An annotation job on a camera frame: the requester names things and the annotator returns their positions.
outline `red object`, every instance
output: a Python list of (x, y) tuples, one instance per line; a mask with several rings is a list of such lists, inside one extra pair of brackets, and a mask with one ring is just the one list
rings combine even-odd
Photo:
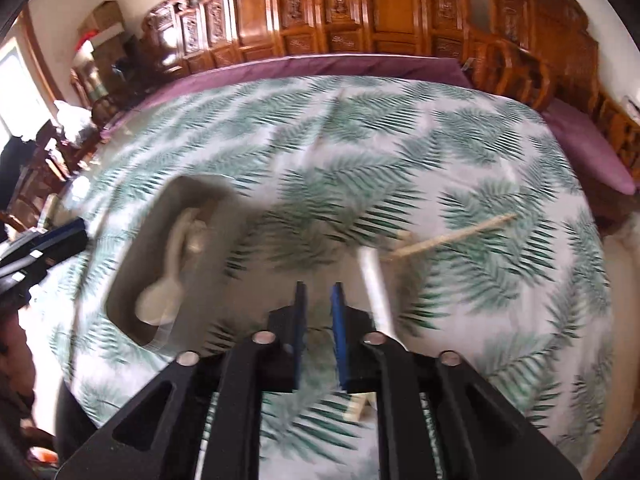
[(76, 49), (74, 50), (74, 52), (77, 52), (78, 50), (80, 50), (84, 45), (85, 41), (90, 40), (92, 37), (97, 35), (98, 35), (98, 30), (96, 28), (94, 28), (94, 30), (90, 30), (89, 32), (84, 33), (82, 35), (82, 38), (80, 38), (80, 41), (78, 41), (78, 43), (76, 44)]

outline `carved wooden backrest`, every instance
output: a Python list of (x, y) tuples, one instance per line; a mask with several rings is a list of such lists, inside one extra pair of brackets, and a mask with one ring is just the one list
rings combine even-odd
[(332, 52), (463, 62), (473, 50), (468, 18), (469, 0), (165, 0), (149, 12), (143, 29), (156, 66), (183, 76)]
[(598, 96), (598, 43), (575, 0), (490, 0), (492, 32), (544, 60), (557, 78), (556, 95), (586, 113)]

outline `wooden stick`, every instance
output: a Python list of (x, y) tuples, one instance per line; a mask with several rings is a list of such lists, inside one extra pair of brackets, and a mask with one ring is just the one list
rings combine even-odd
[(397, 260), (399, 258), (405, 258), (406, 256), (410, 256), (411, 254), (423, 253), (424, 251), (429, 251), (442, 244), (450, 244), (452, 242), (457, 242), (473, 234), (479, 233), (480, 231), (489, 231), (491, 229), (500, 227), (505, 222), (508, 222), (509, 220), (513, 220), (514, 218), (516, 218), (516, 216), (518, 216), (516, 215), (516, 213), (496, 216), (489, 220), (485, 220), (484, 222), (480, 222), (479, 224), (465, 227), (464, 229), (458, 229), (456, 231), (452, 231), (445, 235), (436, 236), (435, 238), (430, 238), (429, 240), (425, 240), (417, 244), (413, 244), (407, 247), (402, 247), (398, 250), (393, 251), (388, 256), (386, 256), (384, 260), (385, 261)]

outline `pink seat cushion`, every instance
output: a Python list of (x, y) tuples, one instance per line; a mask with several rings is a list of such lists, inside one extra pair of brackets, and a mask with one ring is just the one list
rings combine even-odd
[(633, 177), (587, 114), (553, 99), (542, 116), (576, 170), (620, 193), (636, 192)]

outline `carved wooden furniture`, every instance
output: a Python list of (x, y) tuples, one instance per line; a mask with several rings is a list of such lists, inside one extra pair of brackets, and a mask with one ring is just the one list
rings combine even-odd
[[(545, 67), (532, 70), (509, 41), (473, 28), (469, 5), (469, 0), (165, 0), (145, 17), (143, 44), (166, 78), (300, 54), (453, 57), (471, 65), (476, 88), (542, 108), (550, 95)], [(543, 75), (535, 90), (532, 71), (538, 79)]]
[(640, 178), (640, 125), (598, 81), (598, 43), (575, 0), (490, 0), (491, 30), (523, 56), (542, 60), (555, 95), (587, 113), (635, 178)]

